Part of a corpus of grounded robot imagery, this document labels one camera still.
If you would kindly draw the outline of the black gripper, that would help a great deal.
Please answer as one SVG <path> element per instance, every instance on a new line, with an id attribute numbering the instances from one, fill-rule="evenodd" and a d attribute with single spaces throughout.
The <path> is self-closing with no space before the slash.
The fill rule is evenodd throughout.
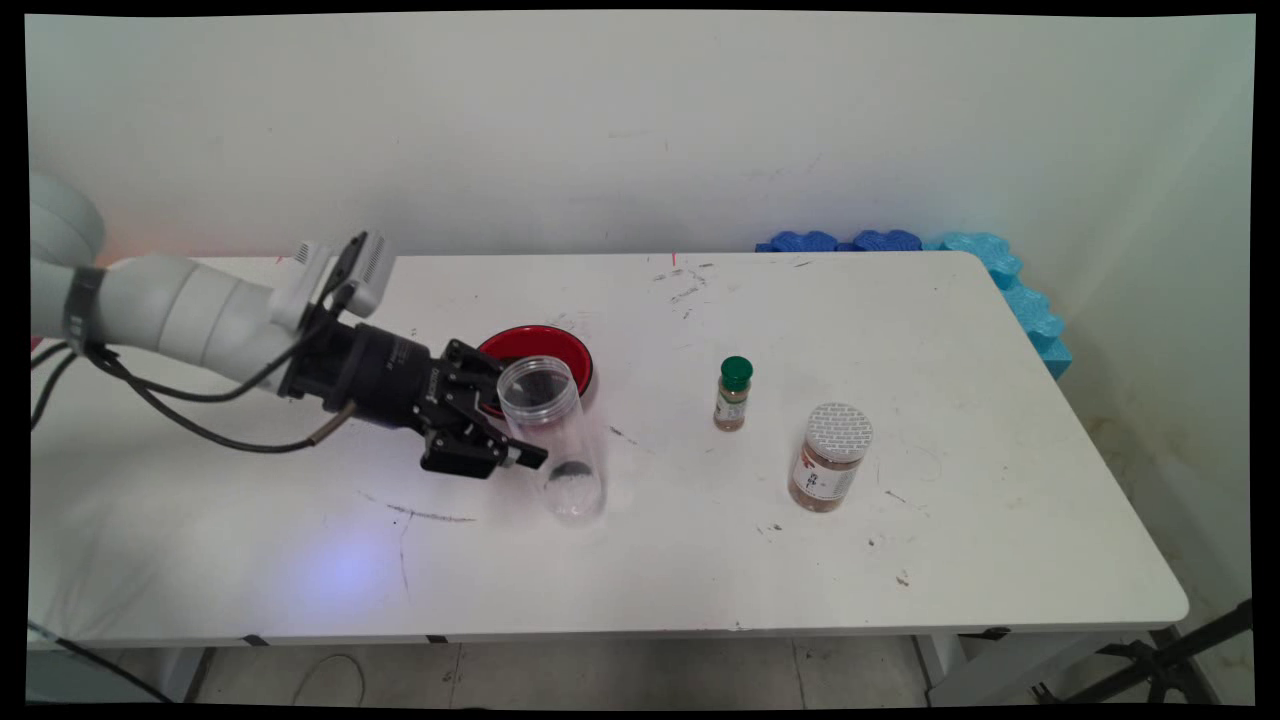
<path id="1" fill-rule="evenodd" d="M 476 395 L 426 396 L 438 374 L 426 346 L 370 324 L 311 320 L 302 348 L 285 364 L 280 396 L 319 397 L 338 413 L 379 427 L 422 434 L 420 466 L 452 477 L 486 479 L 497 468 L 540 469 L 545 448 L 513 438 L 490 423 L 480 401 L 498 401 L 507 364 L 460 340 L 451 340 L 440 361 L 449 387 Z"/>

